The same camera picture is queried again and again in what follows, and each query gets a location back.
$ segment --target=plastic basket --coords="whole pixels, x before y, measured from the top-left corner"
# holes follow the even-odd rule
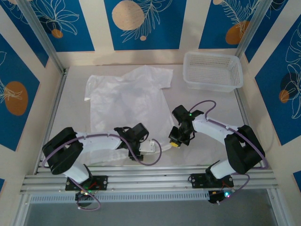
[[[243,71],[237,56],[188,52],[184,57],[184,81],[190,89],[231,92],[243,86]]]

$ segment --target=white tabletop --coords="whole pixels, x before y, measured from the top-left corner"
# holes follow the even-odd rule
[[[72,66],[67,75],[60,104],[55,116],[50,138],[65,127],[73,127],[77,132],[90,132],[90,102],[84,101],[85,87],[88,78],[93,75],[122,76],[140,65],[109,65],[109,66]],[[174,70],[171,88],[163,89],[170,111],[183,105],[190,109],[203,100],[214,100],[217,107],[210,112],[209,117],[229,125],[242,126],[243,120],[234,92],[222,93],[204,90],[189,89],[183,80],[182,65],[154,65],[155,67]],[[197,109],[206,112],[212,103],[204,103]],[[197,133],[197,139],[189,146],[171,148],[164,151],[157,165],[210,165],[226,158],[225,147],[211,137]],[[157,159],[158,154],[144,156],[147,163]],[[98,165],[137,165],[130,159],[103,162]]]

